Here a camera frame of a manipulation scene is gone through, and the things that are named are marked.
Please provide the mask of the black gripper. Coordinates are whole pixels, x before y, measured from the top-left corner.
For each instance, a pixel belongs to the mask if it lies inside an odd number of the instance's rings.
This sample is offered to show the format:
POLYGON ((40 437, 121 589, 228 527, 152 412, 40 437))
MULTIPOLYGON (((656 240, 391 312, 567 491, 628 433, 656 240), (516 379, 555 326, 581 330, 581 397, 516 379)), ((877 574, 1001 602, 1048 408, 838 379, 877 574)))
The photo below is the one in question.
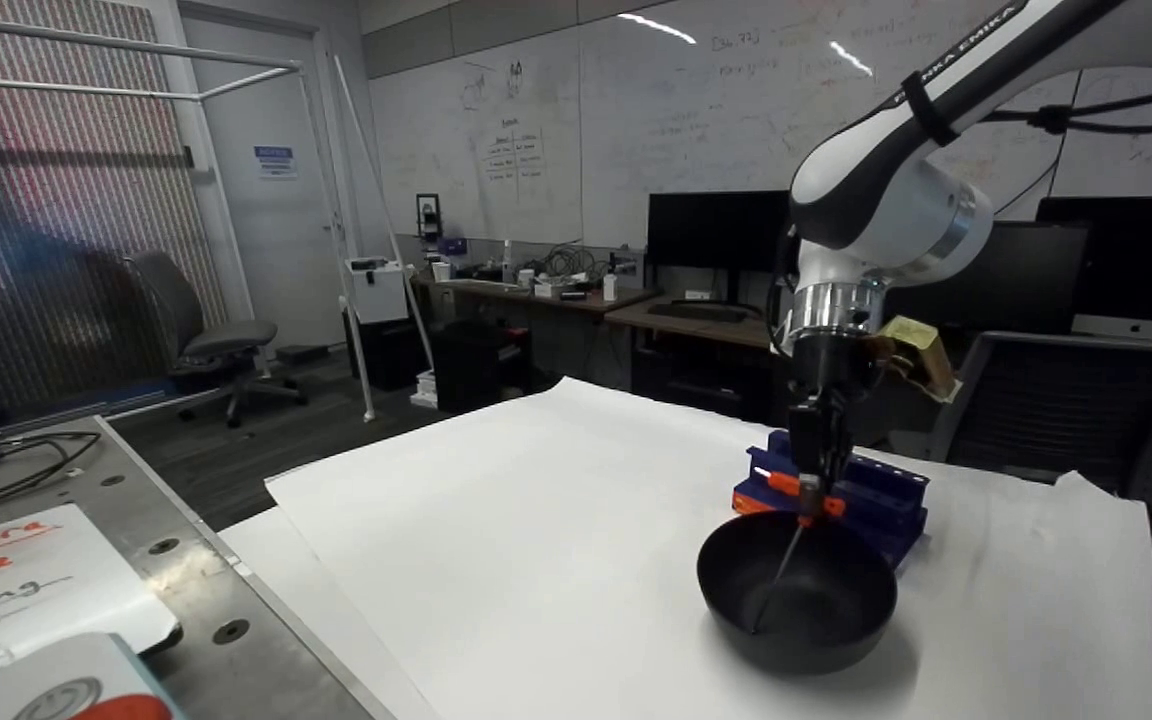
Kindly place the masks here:
POLYGON ((796 465, 833 483, 851 454, 851 418, 879 379, 877 335, 796 335, 789 437, 796 465))

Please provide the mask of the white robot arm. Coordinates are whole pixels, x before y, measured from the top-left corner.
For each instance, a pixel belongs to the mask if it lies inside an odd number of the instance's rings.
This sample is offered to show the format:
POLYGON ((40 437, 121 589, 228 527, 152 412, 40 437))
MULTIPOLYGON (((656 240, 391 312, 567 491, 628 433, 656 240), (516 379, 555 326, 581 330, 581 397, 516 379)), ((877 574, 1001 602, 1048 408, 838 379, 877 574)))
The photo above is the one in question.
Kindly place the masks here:
POLYGON ((817 483, 851 458, 851 415, 879 373, 883 297, 965 270, 992 230, 988 199, 941 173, 930 151, 1122 4, 1009 0, 796 165, 796 281, 778 347, 796 368, 789 437, 817 483))

